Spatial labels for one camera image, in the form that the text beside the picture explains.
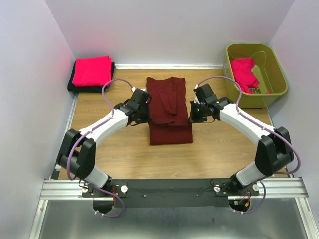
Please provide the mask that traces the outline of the maroon t shirt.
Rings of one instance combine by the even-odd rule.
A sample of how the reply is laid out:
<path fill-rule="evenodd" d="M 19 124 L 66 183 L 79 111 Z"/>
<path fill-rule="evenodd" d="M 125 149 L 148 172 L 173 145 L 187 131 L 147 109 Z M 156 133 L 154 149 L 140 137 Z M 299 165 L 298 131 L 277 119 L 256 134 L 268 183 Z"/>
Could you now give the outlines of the maroon t shirt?
<path fill-rule="evenodd" d="M 149 142 L 151 146 L 193 143 L 192 125 L 188 123 L 185 78 L 164 80 L 146 78 L 149 104 Z"/>

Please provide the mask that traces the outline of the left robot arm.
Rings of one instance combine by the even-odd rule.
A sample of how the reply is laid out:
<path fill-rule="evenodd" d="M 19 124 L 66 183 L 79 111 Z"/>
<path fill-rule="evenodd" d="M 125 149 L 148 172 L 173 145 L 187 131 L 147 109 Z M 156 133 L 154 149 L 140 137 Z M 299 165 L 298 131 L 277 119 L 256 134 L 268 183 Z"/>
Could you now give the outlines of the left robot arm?
<path fill-rule="evenodd" d="M 100 197 L 110 193 L 112 178 L 96 166 L 97 147 L 131 123 L 139 125 L 151 121 L 151 95 L 144 89 L 132 88 L 132 92 L 129 99 L 116 104 L 94 124 L 79 131 L 68 130 L 57 155 L 57 164 L 67 170 L 70 178 L 79 178 L 90 183 Z"/>

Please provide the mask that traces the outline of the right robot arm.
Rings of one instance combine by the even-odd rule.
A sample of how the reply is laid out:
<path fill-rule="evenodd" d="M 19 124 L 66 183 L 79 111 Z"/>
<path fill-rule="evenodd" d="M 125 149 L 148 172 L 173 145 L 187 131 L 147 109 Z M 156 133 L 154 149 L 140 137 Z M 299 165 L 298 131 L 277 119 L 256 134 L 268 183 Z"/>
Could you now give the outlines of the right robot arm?
<path fill-rule="evenodd" d="M 264 124 L 227 97 L 218 98 L 209 84 L 196 86 L 194 92 L 196 98 L 190 102 L 190 124 L 204 123 L 212 117 L 234 127 L 256 145 L 254 161 L 230 177 L 227 187 L 233 194 L 241 195 L 251 183 L 278 173 L 293 161 L 287 129 Z"/>

